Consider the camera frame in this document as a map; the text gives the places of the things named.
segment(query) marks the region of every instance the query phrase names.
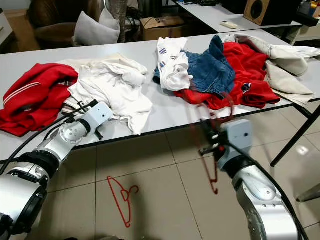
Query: red fabric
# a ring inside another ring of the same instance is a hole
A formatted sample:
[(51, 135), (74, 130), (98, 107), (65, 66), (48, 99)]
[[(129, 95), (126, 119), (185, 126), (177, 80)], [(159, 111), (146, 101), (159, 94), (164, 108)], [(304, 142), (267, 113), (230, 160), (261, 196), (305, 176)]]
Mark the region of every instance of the red fabric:
[[(234, 87), (230, 92), (235, 105), (262, 109), (266, 104), (280, 101), (264, 81), (267, 74), (264, 71), (267, 55), (255, 52), (246, 44), (235, 42), (225, 43), (223, 54), (235, 71)], [(213, 110), (229, 107), (228, 100), (220, 99), (216, 94), (200, 93), (191, 89), (175, 91), (174, 94), (190, 104), (206, 103)]]
[(68, 87), (77, 79), (78, 73), (70, 66), (36, 64), (3, 96), (0, 130), (21, 137), (53, 123), (70, 96)]

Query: cardboard box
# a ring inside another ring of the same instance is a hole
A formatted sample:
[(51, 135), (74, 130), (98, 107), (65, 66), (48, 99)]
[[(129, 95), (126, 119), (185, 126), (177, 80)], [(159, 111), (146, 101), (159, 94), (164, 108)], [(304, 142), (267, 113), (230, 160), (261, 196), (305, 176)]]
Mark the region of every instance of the cardboard box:
[(148, 17), (140, 19), (142, 40), (158, 40), (158, 38), (181, 38), (189, 34), (189, 27), (179, 16)]

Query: blue jeans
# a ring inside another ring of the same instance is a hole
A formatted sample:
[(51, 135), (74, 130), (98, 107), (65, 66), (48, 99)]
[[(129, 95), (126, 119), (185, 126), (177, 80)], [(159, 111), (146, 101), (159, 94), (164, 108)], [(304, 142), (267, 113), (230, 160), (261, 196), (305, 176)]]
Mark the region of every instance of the blue jeans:
[[(220, 37), (215, 35), (209, 49), (204, 53), (184, 51), (188, 57), (188, 74), (193, 76), (192, 85), (200, 93), (231, 92), (234, 88), (236, 73), (224, 56), (224, 44)], [(160, 77), (158, 68), (155, 77)]]

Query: tile floor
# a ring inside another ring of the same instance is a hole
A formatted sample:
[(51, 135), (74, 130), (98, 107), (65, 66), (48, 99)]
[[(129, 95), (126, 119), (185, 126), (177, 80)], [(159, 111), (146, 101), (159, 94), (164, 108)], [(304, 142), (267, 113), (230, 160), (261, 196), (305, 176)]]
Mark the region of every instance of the tile floor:
[[(254, 129), (250, 154), (286, 191), (310, 240), (320, 239), (320, 198), (295, 201), (320, 183), (320, 121), (271, 169), (270, 161), (305, 119), (293, 108), (247, 118)], [(211, 164), (212, 158), (206, 161)], [(217, 186), (219, 194), (214, 195), (188, 128), (76, 150), (52, 180), (38, 224), (27, 239), (250, 239), (247, 219), (225, 173), (219, 173)]]

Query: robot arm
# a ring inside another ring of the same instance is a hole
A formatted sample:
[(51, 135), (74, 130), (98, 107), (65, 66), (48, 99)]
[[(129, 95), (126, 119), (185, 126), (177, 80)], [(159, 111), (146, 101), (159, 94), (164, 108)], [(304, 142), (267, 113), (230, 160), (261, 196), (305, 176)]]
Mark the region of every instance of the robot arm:
[(50, 179), (83, 137), (113, 115), (101, 102), (72, 123), (65, 123), (34, 151), (23, 154), (0, 176), (0, 240), (28, 233), (47, 195)]
[(232, 179), (237, 200), (247, 217), (252, 240), (299, 240), (300, 233), (293, 215), (275, 184), (248, 157), (230, 145), (249, 154), (252, 127), (248, 120), (236, 120), (221, 125), (219, 132), (206, 126), (210, 147), (200, 154), (213, 152), (220, 157), (218, 168)]
[[(14, 168), (0, 176), (0, 240), (31, 230), (50, 179), (82, 137), (94, 133), (111, 116), (104, 103), (97, 104), (75, 122), (61, 126), (34, 151), (23, 154)], [(221, 127), (219, 132), (210, 127), (205, 129), (210, 147), (200, 154), (213, 152), (219, 156), (217, 165), (232, 178), (237, 199), (247, 216), (251, 239), (300, 240), (297, 216), (285, 205), (285, 193), (254, 160), (244, 156), (252, 145), (250, 122), (238, 120)]]

